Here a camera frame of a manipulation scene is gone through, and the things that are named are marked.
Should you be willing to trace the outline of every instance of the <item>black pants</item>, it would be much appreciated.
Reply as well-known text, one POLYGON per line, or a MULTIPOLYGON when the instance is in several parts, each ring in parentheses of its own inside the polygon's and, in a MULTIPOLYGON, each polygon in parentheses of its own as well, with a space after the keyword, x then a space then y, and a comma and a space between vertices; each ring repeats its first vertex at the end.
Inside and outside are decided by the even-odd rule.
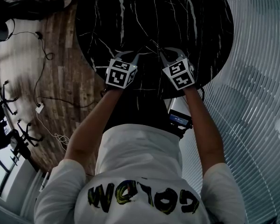
POLYGON ((145 94, 136 95, 132 91, 123 92, 104 132, 123 124, 146 125, 179 136, 179 131, 170 124, 169 114, 163 100, 145 94))
POLYGON ((22 20, 41 20, 48 15, 61 11, 63 0, 20 0, 10 3, 7 10, 10 18, 22 20))

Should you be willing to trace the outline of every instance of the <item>round table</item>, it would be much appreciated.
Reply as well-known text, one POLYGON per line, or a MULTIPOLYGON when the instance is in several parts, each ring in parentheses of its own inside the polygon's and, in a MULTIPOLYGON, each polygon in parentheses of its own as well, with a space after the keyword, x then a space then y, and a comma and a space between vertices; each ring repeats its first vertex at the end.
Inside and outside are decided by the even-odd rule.
POLYGON ((140 58, 132 89, 159 98, 184 95, 163 73, 160 50, 181 49, 195 66, 196 83, 204 86, 223 68, 233 28, 227 0, 80 0, 76 14, 78 42, 92 68, 105 79, 110 59, 136 51, 140 58))

